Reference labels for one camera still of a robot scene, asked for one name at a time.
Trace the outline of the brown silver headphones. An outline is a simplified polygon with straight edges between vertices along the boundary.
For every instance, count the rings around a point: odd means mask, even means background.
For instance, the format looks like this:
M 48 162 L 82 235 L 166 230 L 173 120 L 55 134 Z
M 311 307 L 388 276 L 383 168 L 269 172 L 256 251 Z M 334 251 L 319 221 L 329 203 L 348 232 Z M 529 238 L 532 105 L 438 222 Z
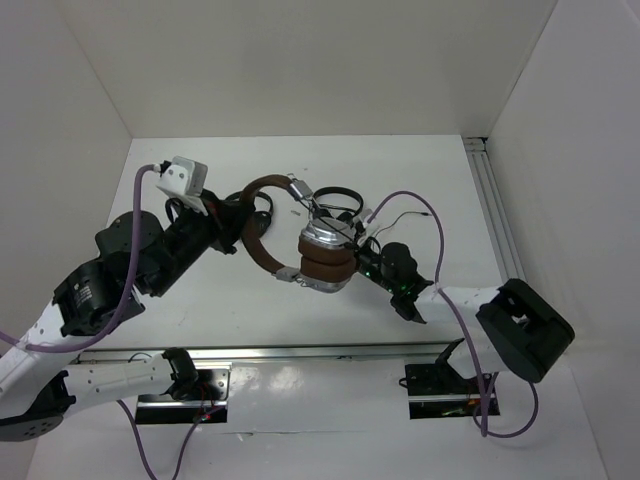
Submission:
M 240 202 L 253 205 L 255 197 L 265 187 L 286 191 L 310 214 L 316 209 L 313 191 L 304 181 L 280 174 L 263 176 L 249 183 L 241 191 Z M 322 293 L 338 292 L 357 270 L 353 229 L 337 219 L 310 217 L 298 237 L 297 248 L 301 255 L 298 267 L 281 263 L 267 251 L 253 220 L 246 223 L 241 239 L 251 259 L 273 277 Z

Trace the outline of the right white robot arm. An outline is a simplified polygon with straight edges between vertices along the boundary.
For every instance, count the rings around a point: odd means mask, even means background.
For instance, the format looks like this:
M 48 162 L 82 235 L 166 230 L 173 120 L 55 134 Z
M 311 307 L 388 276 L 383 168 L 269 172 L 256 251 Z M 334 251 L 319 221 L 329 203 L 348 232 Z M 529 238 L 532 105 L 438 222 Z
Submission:
M 358 272 L 391 295 L 401 318 L 477 333 L 472 341 L 453 341 L 440 357 L 436 379 L 448 392 L 460 391 L 476 375 L 472 353 L 484 373 L 511 372 L 536 384 L 575 340 L 569 322 L 521 279 L 489 288 L 439 288 L 418 273 L 407 245 L 391 242 L 374 251 L 373 244 L 368 239 L 356 249 Z

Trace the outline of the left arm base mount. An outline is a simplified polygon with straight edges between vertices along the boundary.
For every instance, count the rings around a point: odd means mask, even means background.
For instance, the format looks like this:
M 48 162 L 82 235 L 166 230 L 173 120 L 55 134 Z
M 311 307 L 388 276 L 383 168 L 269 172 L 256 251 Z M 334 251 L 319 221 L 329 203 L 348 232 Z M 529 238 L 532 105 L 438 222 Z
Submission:
M 231 365 L 198 363 L 198 382 L 180 399 L 169 394 L 141 395 L 135 408 L 137 425 L 223 424 L 228 417 Z

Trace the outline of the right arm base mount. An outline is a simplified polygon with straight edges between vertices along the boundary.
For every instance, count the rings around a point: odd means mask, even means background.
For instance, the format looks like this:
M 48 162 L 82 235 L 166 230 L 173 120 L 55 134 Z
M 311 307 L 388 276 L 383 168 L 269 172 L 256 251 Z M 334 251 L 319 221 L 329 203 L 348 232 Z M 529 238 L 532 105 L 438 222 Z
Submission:
M 406 364 L 398 380 L 408 396 L 409 418 L 450 419 L 480 415 L 476 378 L 463 379 L 444 364 Z

